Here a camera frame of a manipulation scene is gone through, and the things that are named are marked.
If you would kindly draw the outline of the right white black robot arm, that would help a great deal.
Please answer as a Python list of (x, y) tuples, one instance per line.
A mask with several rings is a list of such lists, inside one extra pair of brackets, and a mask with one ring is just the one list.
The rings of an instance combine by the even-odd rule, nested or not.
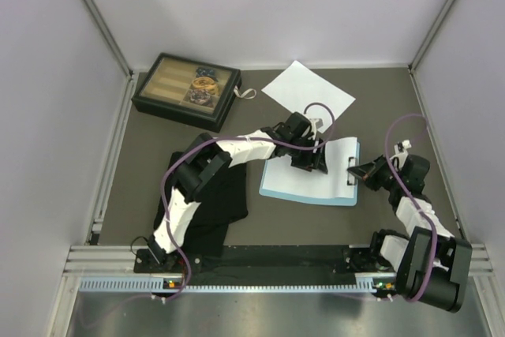
[(368, 261), (377, 270), (395, 272), (395, 293), (407, 301), (456, 313), (468, 282), (472, 246), (455, 237), (436, 216), (423, 194), (430, 162), (419, 155), (398, 153), (349, 167), (348, 174), (373, 191), (388, 191), (388, 202), (406, 232), (374, 233)]

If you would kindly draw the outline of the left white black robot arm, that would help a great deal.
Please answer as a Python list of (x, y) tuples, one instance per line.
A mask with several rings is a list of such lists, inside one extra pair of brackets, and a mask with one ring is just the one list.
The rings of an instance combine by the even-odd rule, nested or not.
[(285, 155), (294, 168), (328, 172), (324, 141), (298, 112), (243, 137), (202, 133), (184, 152), (175, 152), (160, 186), (154, 232), (137, 252), (134, 270), (167, 272), (192, 255), (220, 256), (229, 225), (248, 215), (248, 162)]

